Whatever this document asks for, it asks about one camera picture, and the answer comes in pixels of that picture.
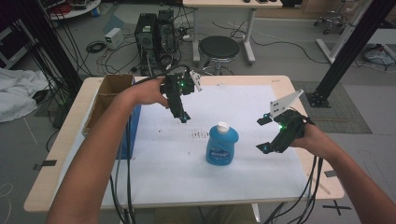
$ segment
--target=person's left arm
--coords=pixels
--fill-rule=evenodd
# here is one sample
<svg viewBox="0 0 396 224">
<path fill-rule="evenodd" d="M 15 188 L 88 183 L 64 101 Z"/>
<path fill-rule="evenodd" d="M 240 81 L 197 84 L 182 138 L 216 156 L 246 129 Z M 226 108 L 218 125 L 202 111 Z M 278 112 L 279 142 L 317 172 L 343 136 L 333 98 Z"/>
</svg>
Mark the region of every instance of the person's left arm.
<svg viewBox="0 0 396 224">
<path fill-rule="evenodd" d="M 120 93 L 81 144 L 49 209 L 47 223 L 97 223 L 119 143 L 136 105 L 160 103 L 163 78 Z"/>
</svg>

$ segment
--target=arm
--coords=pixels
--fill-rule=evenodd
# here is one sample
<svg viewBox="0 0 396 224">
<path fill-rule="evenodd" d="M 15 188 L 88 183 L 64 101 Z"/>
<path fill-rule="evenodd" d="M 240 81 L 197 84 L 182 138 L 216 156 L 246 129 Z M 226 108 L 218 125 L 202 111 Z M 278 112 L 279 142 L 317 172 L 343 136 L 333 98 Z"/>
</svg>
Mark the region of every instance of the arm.
<svg viewBox="0 0 396 224">
<path fill-rule="evenodd" d="M 54 201 L 47 223 L 97 223 L 120 140 L 136 105 L 160 103 L 163 78 L 132 86 L 120 93 L 91 129 L 70 164 Z"/>
<path fill-rule="evenodd" d="M 305 126 L 305 137 L 294 140 L 328 161 L 352 201 L 361 223 L 396 223 L 396 204 L 354 162 L 354 160 L 315 125 Z"/>
</svg>

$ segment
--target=white sheet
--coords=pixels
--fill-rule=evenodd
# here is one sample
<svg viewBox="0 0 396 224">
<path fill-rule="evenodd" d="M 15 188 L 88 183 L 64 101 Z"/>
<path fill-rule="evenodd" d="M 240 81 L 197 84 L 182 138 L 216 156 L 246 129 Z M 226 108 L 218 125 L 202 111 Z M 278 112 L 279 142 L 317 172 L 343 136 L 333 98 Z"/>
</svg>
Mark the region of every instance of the white sheet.
<svg viewBox="0 0 396 224">
<path fill-rule="evenodd" d="M 0 122 L 21 118 L 37 109 L 32 96 L 48 85 L 41 71 L 0 68 Z"/>
<path fill-rule="evenodd" d="M 133 205 L 250 203 L 299 197 L 306 175 L 295 150 L 264 155 L 255 147 L 272 141 L 279 132 L 274 122 L 264 126 L 256 122 L 269 112 L 269 102 L 274 100 L 270 86 L 204 86 L 201 92 L 182 96 L 191 116 L 186 124 L 160 105 L 143 105 L 131 160 Z M 233 162 L 227 166 L 205 161 L 207 133 L 220 120 L 229 122 L 240 137 Z M 59 183 L 82 140 L 78 132 Z M 126 161 L 122 161 L 121 204 L 127 204 L 126 172 Z M 102 206 L 113 206 L 110 192 L 107 186 Z"/>
</svg>

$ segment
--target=white cloth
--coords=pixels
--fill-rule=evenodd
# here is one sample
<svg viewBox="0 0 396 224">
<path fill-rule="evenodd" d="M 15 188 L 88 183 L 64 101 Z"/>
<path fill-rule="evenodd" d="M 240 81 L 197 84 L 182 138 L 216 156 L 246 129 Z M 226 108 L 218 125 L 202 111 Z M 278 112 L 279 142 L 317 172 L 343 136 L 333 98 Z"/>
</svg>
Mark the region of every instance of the white cloth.
<svg viewBox="0 0 396 224">
<path fill-rule="evenodd" d="M 32 96 L 48 85 L 41 71 L 0 68 L 0 122 L 21 118 L 37 109 Z"/>
</svg>

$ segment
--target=forearm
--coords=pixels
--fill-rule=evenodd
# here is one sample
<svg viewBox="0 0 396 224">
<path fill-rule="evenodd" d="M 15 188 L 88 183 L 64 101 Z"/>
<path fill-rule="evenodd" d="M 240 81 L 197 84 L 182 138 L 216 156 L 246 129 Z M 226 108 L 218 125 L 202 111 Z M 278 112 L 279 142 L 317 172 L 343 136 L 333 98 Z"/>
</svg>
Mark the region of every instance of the forearm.
<svg viewBox="0 0 396 224">
<path fill-rule="evenodd" d="M 396 223 L 396 206 L 389 196 L 341 148 L 328 162 L 337 173 L 361 223 Z"/>
<path fill-rule="evenodd" d="M 70 164 L 49 210 L 48 222 L 70 223 L 69 217 L 89 219 L 84 222 L 97 221 L 124 127 L 134 105 L 133 93 L 123 92 L 96 122 Z"/>
</svg>

